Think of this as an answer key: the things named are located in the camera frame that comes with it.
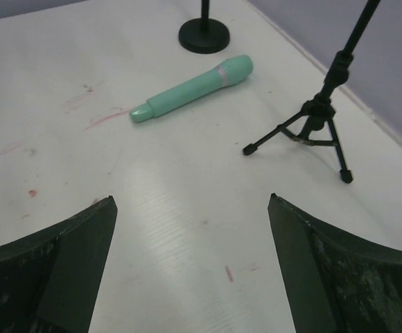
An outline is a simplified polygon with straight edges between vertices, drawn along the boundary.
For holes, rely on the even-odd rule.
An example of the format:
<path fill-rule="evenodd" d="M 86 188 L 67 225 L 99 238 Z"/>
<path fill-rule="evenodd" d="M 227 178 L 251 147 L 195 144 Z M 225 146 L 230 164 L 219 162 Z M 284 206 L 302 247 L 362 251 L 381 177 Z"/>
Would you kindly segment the black tripod shock mount stand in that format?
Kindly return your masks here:
<path fill-rule="evenodd" d="M 354 26 L 344 48 L 335 54 L 333 62 L 326 73 L 321 90 L 311 99 L 306 101 L 300 111 L 285 122 L 279 124 L 274 130 L 260 138 L 258 141 L 248 144 L 243 149 L 243 155 L 248 156 L 266 143 L 275 135 L 282 133 L 294 142 L 306 146 L 328 146 L 335 149 L 340 164 L 340 179 L 346 184 L 353 182 L 351 170 L 348 169 L 342 145 L 334 123 L 335 109 L 331 105 L 331 95 L 336 88 L 345 84 L 349 79 L 349 66 L 353 62 L 353 51 L 360 41 L 362 34 L 373 17 L 380 0 L 367 1 Z M 310 138 L 312 132 L 322 130 L 328 126 L 331 135 L 330 140 L 315 140 Z"/>

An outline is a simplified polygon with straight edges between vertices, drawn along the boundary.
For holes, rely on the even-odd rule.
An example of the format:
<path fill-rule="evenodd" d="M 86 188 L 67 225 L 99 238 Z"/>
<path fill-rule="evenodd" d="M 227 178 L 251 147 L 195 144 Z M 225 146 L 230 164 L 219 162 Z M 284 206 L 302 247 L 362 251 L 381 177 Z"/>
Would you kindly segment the mint green microphone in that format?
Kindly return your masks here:
<path fill-rule="evenodd" d="M 160 117 L 225 87 L 237 85 L 253 72 L 248 55 L 238 55 L 221 62 L 217 67 L 150 97 L 130 112 L 135 123 Z"/>

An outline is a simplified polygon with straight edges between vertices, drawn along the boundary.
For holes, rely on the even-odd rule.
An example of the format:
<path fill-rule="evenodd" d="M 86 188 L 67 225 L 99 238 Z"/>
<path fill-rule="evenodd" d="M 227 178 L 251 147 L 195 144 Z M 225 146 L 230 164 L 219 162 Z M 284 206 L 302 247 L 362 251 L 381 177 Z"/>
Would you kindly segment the short black round-base stand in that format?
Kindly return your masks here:
<path fill-rule="evenodd" d="M 222 22 L 209 17 L 210 0 L 201 0 L 200 18 L 185 22 L 179 30 L 180 45 L 192 53 L 212 54 L 230 43 L 230 32 Z"/>

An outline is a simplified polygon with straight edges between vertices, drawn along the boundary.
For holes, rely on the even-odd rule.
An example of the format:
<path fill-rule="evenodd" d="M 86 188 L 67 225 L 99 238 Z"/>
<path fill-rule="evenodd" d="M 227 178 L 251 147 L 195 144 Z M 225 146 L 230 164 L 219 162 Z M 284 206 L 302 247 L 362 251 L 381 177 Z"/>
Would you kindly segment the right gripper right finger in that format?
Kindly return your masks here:
<path fill-rule="evenodd" d="M 402 251 L 272 194 L 268 214 L 296 332 L 402 333 Z"/>

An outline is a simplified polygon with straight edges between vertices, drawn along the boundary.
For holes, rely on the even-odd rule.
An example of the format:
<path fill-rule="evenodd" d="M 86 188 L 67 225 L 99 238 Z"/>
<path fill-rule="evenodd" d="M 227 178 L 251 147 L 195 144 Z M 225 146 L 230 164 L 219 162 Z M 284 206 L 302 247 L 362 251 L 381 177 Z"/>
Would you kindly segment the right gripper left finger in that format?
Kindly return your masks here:
<path fill-rule="evenodd" d="M 0 246 L 0 332 L 88 332 L 114 234 L 108 196 Z"/>

